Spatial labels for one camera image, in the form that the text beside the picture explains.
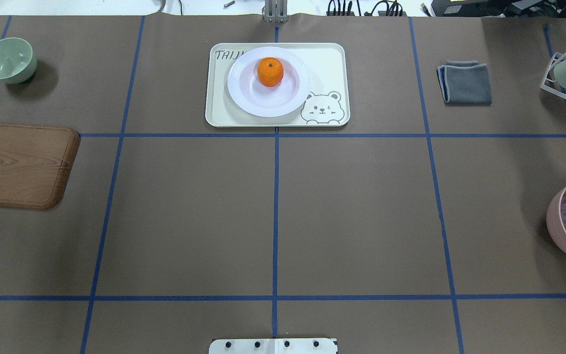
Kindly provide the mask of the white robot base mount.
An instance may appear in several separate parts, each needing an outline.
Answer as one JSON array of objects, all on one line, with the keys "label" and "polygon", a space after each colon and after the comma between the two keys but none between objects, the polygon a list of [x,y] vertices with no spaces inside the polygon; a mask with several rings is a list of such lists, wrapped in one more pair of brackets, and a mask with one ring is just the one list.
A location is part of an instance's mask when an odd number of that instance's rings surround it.
[{"label": "white robot base mount", "polygon": [[337,354],[339,346],[331,338],[252,338],[218,339],[209,354]]}]

